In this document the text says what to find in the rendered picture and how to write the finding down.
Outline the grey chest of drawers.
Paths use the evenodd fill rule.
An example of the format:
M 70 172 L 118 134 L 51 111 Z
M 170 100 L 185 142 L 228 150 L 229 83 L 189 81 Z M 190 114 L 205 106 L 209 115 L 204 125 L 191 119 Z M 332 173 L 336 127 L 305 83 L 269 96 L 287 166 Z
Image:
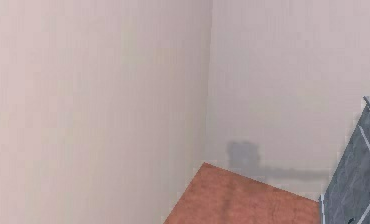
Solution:
M 370 224 L 370 96 L 326 191 L 320 224 Z

